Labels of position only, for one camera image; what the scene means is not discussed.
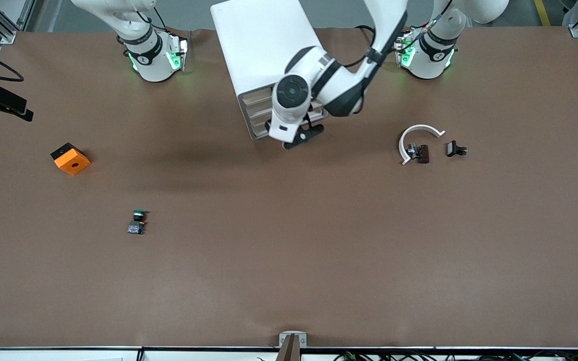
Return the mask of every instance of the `yellow floor line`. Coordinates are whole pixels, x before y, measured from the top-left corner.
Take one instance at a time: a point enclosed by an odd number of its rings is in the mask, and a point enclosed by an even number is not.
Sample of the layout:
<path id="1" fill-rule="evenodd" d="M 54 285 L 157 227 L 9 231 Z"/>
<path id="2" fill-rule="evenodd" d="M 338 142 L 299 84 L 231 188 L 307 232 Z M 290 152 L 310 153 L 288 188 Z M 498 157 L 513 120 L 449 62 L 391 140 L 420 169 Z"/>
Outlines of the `yellow floor line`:
<path id="1" fill-rule="evenodd" d="M 548 13 L 545 11 L 543 0 L 534 0 L 534 5 L 536 6 L 536 11 L 539 13 L 541 25 L 544 27 L 550 27 L 550 19 L 548 19 Z"/>

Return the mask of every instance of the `white box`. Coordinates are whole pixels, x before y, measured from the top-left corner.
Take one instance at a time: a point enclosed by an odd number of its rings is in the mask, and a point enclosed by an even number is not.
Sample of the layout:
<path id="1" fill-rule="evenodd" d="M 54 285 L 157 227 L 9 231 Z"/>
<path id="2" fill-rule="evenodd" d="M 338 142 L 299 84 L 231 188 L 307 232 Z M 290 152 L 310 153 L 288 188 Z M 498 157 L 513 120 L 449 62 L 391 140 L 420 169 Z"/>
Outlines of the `white box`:
<path id="1" fill-rule="evenodd" d="M 321 42 L 298 0 L 229 0 L 213 5 L 211 16 L 251 138 L 266 137 L 273 85 L 298 51 Z M 312 122 L 328 115 L 312 105 Z"/>

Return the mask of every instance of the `gray floor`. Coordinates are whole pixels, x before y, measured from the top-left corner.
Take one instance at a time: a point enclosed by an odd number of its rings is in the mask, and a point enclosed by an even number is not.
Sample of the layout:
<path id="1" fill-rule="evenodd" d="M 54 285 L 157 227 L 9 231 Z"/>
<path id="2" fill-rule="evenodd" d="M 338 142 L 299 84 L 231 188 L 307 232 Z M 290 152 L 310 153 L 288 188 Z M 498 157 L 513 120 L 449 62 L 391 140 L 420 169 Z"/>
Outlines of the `gray floor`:
<path id="1" fill-rule="evenodd" d="M 168 27 L 181 30 L 215 29 L 209 8 L 223 0 L 194 0 L 180 2 L 160 0 L 158 10 Z M 546 3 L 558 4 L 558 0 Z M 408 25 L 419 25 L 429 20 L 432 0 L 410 0 Z M 371 25 L 371 18 L 361 0 L 301 0 L 307 17 L 315 28 L 352 28 Z M 561 6 L 553 7 L 562 18 Z M 531 27 L 541 25 L 534 0 L 510 0 L 510 4 L 494 26 Z M 70 0 L 46 0 L 41 20 L 36 26 L 40 32 L 106 32 L 110 28 L 91 14 L 78 9 Z"/>

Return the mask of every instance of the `green led light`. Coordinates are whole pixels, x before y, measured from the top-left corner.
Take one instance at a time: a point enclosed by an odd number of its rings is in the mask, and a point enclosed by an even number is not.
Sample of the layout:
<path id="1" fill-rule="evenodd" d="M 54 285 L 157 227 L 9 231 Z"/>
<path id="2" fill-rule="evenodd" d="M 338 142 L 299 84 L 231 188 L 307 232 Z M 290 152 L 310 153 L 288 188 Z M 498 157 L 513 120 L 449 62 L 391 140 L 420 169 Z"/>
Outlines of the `green led light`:
<path id="1" fill-rule="evenodd" d="M 167 51 L 167 59 L 169 60 L 171 68 L 173 68 L 173 70 L 177 70 L 180 68 L 180 57 L 175 55 L 175 53 L 172 54 Z"/>
<path id="2" fill-rule="evenodd" d="M 414 46 L 410 46 L 405 53 L 403 54 L 403 66 L 410 66 L 411 60 L 413 56 L 416 54 L 416 48 Z"/>
<path id="3" fill-rule="evenodd" d="M 445 68 L 450 66 L 450 63 L 452 62 L 452 55 L 454 55 L 454 49 L 452 49 L 452 52 L 448 55 L 448 62 L 445 63 Z"/>
<path id="4" fill-rule="evenodd" d="M 133 60 L 133 56 L 131 56 L 131 54 L 128 54 L 128 58 L 130 59 L 131 64 L 133 64 L 133 69 L 135 71 L 137 71 L 137 66 L 135 65 L 135 60 Z"/>

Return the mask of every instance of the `small black component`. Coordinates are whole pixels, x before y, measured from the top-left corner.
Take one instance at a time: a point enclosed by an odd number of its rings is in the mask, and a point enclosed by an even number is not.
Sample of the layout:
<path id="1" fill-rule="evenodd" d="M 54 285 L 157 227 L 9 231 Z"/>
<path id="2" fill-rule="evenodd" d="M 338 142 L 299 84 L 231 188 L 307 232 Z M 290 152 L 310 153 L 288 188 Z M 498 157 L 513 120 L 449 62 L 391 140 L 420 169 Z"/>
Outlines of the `small black component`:
<path id="1" fill-rule="evenodd" d="M 376 51 L 374 48 L 367 49 L 367 53 L 365 56 L 374 63 L 378 63 L 378 66 L 383 65 L 385 58 L 387 57 L 385 54 L 381 54 Z"/>
<path id="2" fill-rule="evenodd" d="M 309 114 L 305 114 L 305 118 L 303 118 L 303 120 L 306 120 L 308 123 L 307 129 L 303 129 L 302 126 L 299 126 L 293 142 L 282 142 L 282 147 L 285 150 L 294 149 L 296 146 L 299 146 L 304 142 L 308 142 L 309 139 L 312 139 L 313 137 L 319 135 L 325 130 L 325 126 L 322 124 L 312 125 L 312 122 L 309 119 Z M 270 122 L 271 121 L 267 121 L 264 124 L 264 127 L 266 128 L 267 132 L 269 131 L 270 128 Z"/>
<path id="3" fill-rule="evenodd" d="M 133 220 L 128 224 L 128 232 L 134 235 L 144 234 L 144 219 L 147 217 L 147 212 L 143 210 L 133 211 Z"/>
<path id="4" fill-rule="evenodd" d="M 415 159 L 420 164 L 427 164 L 429 163 L 429 147 L 426 144 L 422 146 L 416 146 L 416 143 L 413 142 L 410 144 L 410 148 L 407 150 L 407 153 L 412 159 Z"/>
<path id="5" fill-rule="evenodd" d="M 61 146 L 58 150 L 54 151 L 53 153 L 50 153 L 50 156 L 53 158 L 53 160 L 56 160 L 57 158 L 61 157 L 62 154 L 66 153 L 67 151 L 69 151 L 71 149 L 74 149 L 74 150 L 78 151 L 79 153 L 84 154 L 83 151 L 80 151 L 75 146 L 73 146 L 72 144 L 67 142 L 66 144 Z"/>
<path id="6" fill-rule="evenodd" d="M 429 163 L 429 148 L 427 147 L 426 144 L 423 144 L 422 146 L 418 147 L 418 153 L 419 153 L 418 162 L 420 164 Z"/>
<path id="7" fill-rule="evenodd" d="M 465 156 L 468 153 L 468 149 L 464 146 L 456 145 L 456 141 L 448 142 L 448 150 L 447 155 L 448 157 L 454 157 L 454 155 L 461 155 Z"/>

